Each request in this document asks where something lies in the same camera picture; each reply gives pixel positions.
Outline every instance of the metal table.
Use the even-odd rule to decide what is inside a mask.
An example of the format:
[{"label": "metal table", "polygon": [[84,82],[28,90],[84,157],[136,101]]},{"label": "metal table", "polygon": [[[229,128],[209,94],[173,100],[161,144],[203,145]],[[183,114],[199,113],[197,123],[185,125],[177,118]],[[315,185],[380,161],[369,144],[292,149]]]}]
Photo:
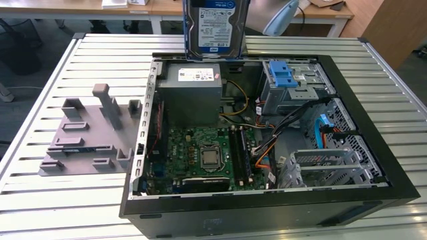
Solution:
[{"label": "metal table", "polygon": [[[120,219],[125,174],[37,176],[66,97],[84,105],[94,83],[118,104],[141,99],[152,52],[181,53],[180,35],[86,34],[73,39],[0,163],[1,239],[144,239]],[[331,55],[421,195],[352,224],[216,236],[220,239],[425,239],[427,108],[369,44],[345,38],[247,37],[252,53]]]}]

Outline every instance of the yellow wire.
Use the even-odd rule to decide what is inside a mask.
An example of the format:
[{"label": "yellow wire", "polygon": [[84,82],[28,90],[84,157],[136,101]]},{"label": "yellow wire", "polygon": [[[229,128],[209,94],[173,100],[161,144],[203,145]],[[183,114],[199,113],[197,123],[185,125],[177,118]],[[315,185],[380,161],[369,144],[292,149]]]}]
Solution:
[{"label": "yellow wire", "polygon": [[219,114],[220,116],[237,115],[237,114],[243,113],[243,111],[248,108],[248,105],[249,105],[249,100],[248,100],[248,96],[247,96],[245,91],[243,91],[241,87],[240,87],[240,86],[237,85],[237,83],[235,83],[233,81],[227,80],[227,82],[231,82],[231,83],[237,87],[237,89],[241,91],[241,93],[243,93],[243,95],[244,95],[245,104],[244,104],[244,108],[243,108],[240,111],[236,111],[236,112],[224,112],[224,113],[220,113],[220,114]]}]

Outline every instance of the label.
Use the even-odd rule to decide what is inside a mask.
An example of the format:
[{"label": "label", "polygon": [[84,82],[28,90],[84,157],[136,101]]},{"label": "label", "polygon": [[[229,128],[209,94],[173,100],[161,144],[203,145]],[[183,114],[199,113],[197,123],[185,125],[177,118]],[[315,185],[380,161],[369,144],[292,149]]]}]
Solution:
[{"label": "label", "polygon": [[205,82],[213,80],[212,68],[181,68],[177,71],[179,82]]},{"label": "label", "polygon": [[277,164],[285,164],[287,158],[284,156],[280,156]]},{"label": "label", "polygon": [[128,11],[130,14],[148,14],[146,11]]},{"label": "label", "polygon": [[268,179],[273,184],[276,183],[276,176],[272,174],[272,172],[268,173]]},{"label": "label", "polygon": [[199,47],[209,47],[209,52],[217,52],[217,47],[231,46],[233,26],[229,18],[235,14],[233,1],[208,1],[212,8],[199,8]]},{"label": "label", "polygon": [[263,108],[260,106],[255,107],[256,115],[263,114]]},{"label": "label", "polygon": [[295,80],[305,80],[304,75],[293,75]]}]

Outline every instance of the blue plastic clip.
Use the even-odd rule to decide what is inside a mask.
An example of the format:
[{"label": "blue plastic clip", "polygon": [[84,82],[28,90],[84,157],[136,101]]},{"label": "blue plastic clip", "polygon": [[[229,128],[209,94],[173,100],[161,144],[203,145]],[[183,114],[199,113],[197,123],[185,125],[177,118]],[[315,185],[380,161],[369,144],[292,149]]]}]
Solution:
[{"label": "blue plastic clip", "polygon": [[271,61],[269,71],[275,80],[275,86],[277,88],[295,88],[299,83],[293,80],[292,70],[284,61]]}]

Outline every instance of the sticker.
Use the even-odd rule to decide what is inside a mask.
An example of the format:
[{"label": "sticker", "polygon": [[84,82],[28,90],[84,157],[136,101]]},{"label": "sticker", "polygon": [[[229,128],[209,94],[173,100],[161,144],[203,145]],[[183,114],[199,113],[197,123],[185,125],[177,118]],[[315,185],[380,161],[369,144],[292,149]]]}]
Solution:
[{"label": "sticker", "polygon": [[273,184],[276,183],[276,176],[272,174],[272,172],[268,173],[268,179]]},{"label": "sticker", "polygon": [[260,106],[257,106],[255,108],[255,111],[256,111],[256,115],[261,115],[263,114],[263,108]]},{"label": "sticker", "polygon": [[217,52],[217,47],[229,47],[233,26],[229,18],[235,14],[235,3],[232,8],[199,9],[199,47],[211,47],[209,52]]},{"label": "sticker", "polygon": [[148,14],[146,11],[128,11],[130,14]]},{"label": "sticker", "polygon": [[285,164],[287,158],[284,156],[280,156],[277,164]]},{"label": "sticker", "polygon": [[205,82],[213,80],[212,68],[181,68],[177,71],[179,82]]},{"label": "sticker", "polygon": [[304,75],[293,75],[295,80],[305,80]]},{"label": "sticker", "polygon": [[348,16],[348,15],[336,15],[335,18],[336,18],[336,19],[351,19],[352,16]]}]

